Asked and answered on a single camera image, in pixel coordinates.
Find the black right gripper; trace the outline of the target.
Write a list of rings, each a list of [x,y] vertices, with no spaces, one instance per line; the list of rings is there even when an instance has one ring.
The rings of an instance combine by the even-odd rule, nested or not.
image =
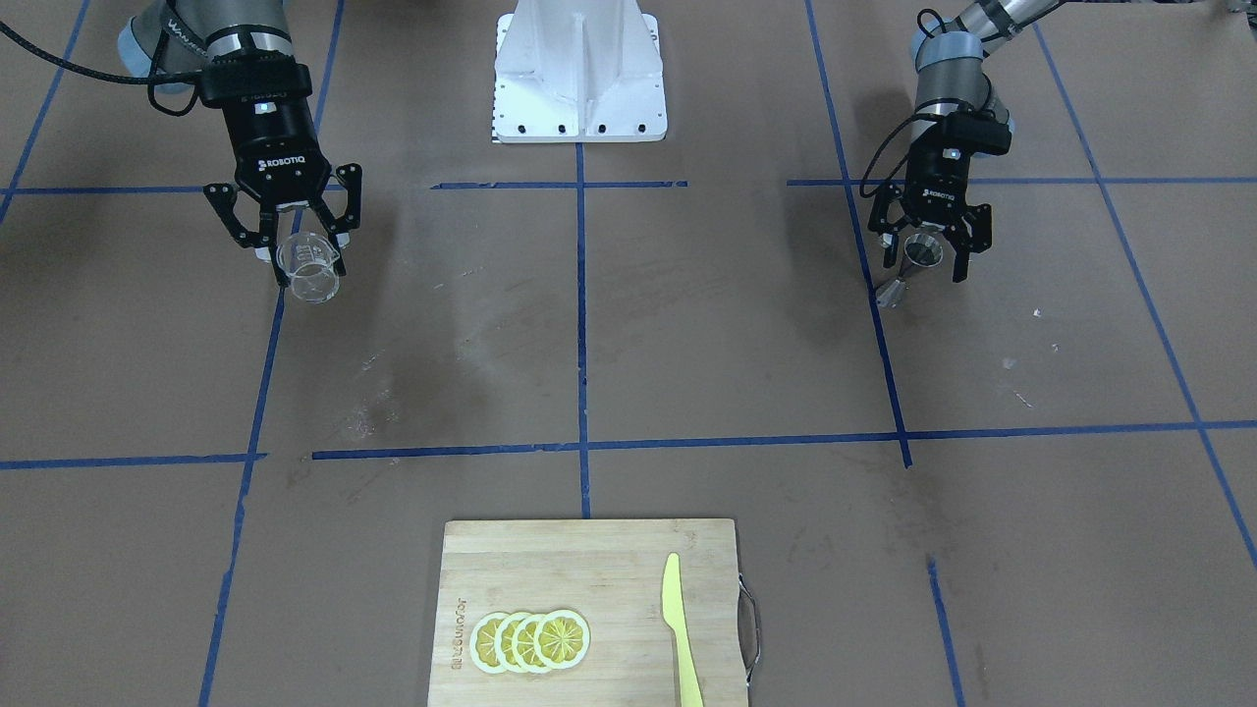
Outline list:
[[[333,167],[322,153],[308,99],[238,99],[221,107],[235,156],[233,184],[214,182],[202,196],[238,247],[261,249],[280,287],[277,247],[280,208],[304,205],[314,211],[332,247],[332,268],[346,276],[343,238],[362,225],[363,169],[360,164]],[[323,192],[336,181],[344,192],[339,215]],[[238,216],[238,196],[245,192],[259,206],[256,228]]]

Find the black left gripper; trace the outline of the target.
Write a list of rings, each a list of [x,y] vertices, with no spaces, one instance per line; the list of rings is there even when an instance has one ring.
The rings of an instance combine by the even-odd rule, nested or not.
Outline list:
[[[884,269],[897,264],[903,229],[931,224],[955,252],[952,281],[968,278],[970,255],[993,242],[993,206],[965,201],[970,157],[987,152],[988,138],[978,135],[924,133],[913,140],[903,187],[880,185],[872,196],[869,229],[880,237]],[[892,220],[892,206],[903,216]]]

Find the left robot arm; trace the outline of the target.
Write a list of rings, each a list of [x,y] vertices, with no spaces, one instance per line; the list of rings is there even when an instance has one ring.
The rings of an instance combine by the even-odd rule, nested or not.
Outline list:
[[[1055,13],[1060,1],[974,1],[957,18],[925,8],[918,14],[911,59],[918,75],[915,106],[882,140],[910,127],[903,187],[892,175],[869,189],[871,170],[860,180],[860,196],[872,198],[869,229],[882,239],[890,268],[897,263],[900,233],[908,226],[940,237],[957,260],[953,281],[968,277],[970,255],[992,245],[993,209],[968,203],[970,160],[1011,151],[1014,123],[985,75],[985,58],[1014,40],[1024,28]]]

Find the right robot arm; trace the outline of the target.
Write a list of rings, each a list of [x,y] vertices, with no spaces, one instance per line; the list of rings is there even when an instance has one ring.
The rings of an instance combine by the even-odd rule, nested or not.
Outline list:
[[[233,181],[202,187],[239,247],[270,260],[278,286],[310,286],[297,264],[295,239],[282,238],[283,213],[310,210],[334,279],[344,276],[343,247],[362,220],[362,167],[333,166],[319,146],[308,99],[309,67],[295,59],[283,1],[153,1],[119,31],[127,72],[109,75],[43,50],[3,26],[28,53],[77,75],[116,84],[190,91],[192,106],[219,111],[235,160]]]

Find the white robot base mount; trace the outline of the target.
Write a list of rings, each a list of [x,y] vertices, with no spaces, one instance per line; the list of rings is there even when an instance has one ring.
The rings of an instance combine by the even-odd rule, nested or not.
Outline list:
[[[495,31],[497,143],[632,143],[667,135],[657,18],[636,1],[519,1]]]

